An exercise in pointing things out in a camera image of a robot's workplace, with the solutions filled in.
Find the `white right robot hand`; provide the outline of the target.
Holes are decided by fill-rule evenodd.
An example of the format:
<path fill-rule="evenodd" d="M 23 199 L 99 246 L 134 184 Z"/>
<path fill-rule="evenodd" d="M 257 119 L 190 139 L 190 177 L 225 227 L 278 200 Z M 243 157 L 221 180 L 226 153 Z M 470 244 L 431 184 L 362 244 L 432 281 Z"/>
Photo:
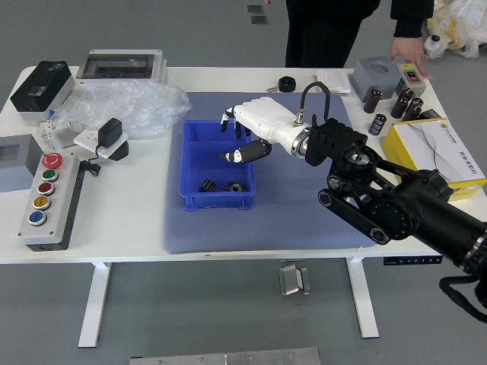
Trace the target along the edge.
<path fill-rule="evenodd" d="M 302 122 L 303 115 L 293 114 L 270 97 L 233 106 L 221 117 L 221 131 L 225 132 L 233 119 L 236 138 L 241 138 L 241 129 L 245 129 L 246 136 L 254 134 L 257 139 L 219 157 L 230 163 L 250 163 L 268 156 L 273 144 L 280 144 L 290 155 L 304 158 L 310 125 Z"/>

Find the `person's left hand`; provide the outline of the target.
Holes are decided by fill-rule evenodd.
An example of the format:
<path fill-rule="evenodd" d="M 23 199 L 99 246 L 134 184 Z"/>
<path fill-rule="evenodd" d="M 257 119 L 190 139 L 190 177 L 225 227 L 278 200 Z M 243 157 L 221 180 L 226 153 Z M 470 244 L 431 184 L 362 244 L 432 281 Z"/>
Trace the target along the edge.
<path fill-rule="evenodd" d="M 423 78 L 432 79 L 424 64 L 424 48 L 421 38 L 394 37 L 390 46 L 389 59 L 393 61 L 397 56 L 406 63 L 416 66 Z"/>

